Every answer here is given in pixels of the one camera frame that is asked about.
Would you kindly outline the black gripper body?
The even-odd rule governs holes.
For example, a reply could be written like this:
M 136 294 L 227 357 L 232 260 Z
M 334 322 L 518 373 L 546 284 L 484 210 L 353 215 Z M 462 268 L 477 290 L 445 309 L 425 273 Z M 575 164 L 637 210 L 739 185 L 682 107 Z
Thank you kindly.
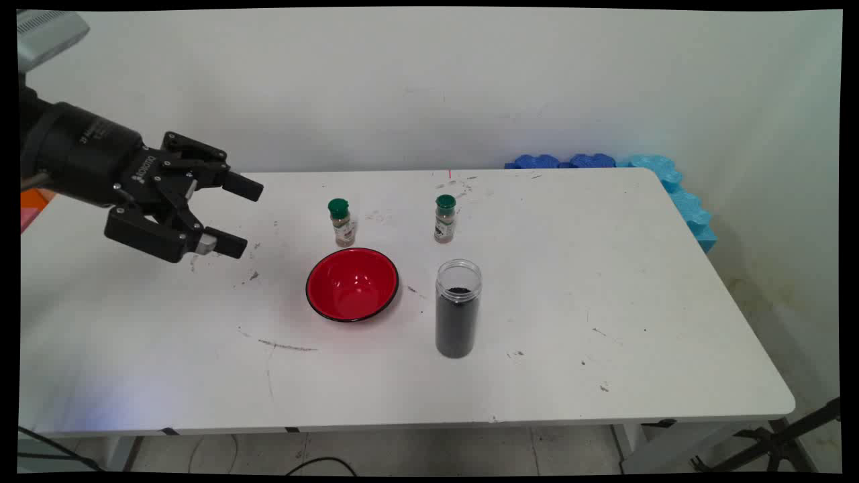
M 47 189 L 96 206 L 144 201 L 144 147 L 134 129 L 67 102 L 19 91 L 21 188 Z

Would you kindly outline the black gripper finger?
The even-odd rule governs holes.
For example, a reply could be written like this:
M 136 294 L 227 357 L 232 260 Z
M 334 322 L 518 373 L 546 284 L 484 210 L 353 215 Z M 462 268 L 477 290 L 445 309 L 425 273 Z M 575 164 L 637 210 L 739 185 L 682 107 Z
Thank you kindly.
M 257 202 L 263 184 L 233 171 L 225 151 L 168 131 L 159 149 L 144 147 L 144 201 L 187 203 L 197 191 L 223 189 Z
M 104 234 L 171 263 L 180 262 L 185 254 L 212 252 L 240 259 L 248 247 L 247 239 L 206 226 L 186 205 L 177 207 L 170 201 L 141 205 L 117 199 L 108 211 Z

